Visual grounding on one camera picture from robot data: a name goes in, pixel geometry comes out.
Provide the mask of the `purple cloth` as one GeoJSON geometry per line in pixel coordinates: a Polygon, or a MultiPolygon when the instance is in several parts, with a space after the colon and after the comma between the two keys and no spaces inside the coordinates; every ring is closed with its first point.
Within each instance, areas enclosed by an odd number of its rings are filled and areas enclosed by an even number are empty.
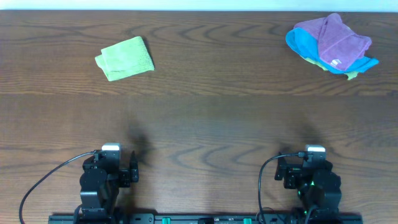
{"type": "Polygon", "coordinates": [[[356,34],[337,13],[299,22],[294,27],[303,29],[315,38],[321,61],[341,71],[349,69],[355,61],[363,58],[372,44],[370,37],[356,34]]]}

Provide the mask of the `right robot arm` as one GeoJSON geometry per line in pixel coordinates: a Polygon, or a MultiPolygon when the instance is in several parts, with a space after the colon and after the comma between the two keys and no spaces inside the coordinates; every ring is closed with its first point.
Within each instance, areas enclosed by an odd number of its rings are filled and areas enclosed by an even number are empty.
{"type": "Polygon", "coordinates": [[[341,177],[332,172],[333,164],[325,152],[298,152],[302,164],[290,164],[280,153],[277,158],[275,180],[283,180],[284,188],[296,189],[302,208],[295,208],[286,223],[338,224],[339,203],[342,198],[341,177]]]}

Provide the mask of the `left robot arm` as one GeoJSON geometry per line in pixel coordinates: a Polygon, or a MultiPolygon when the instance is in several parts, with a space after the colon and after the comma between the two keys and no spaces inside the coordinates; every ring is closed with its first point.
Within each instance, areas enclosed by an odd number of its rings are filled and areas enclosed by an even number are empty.
{"type": "Polygon", "coordinates": [[[97,150],[83,163],[80,177],[81,205],[75,210],[73,223],[124,223],[126,218],[116,207],[120,188],[139,181],[138,161],[131,152],[129,167],[119,167],[120,152],[97,150]]]}

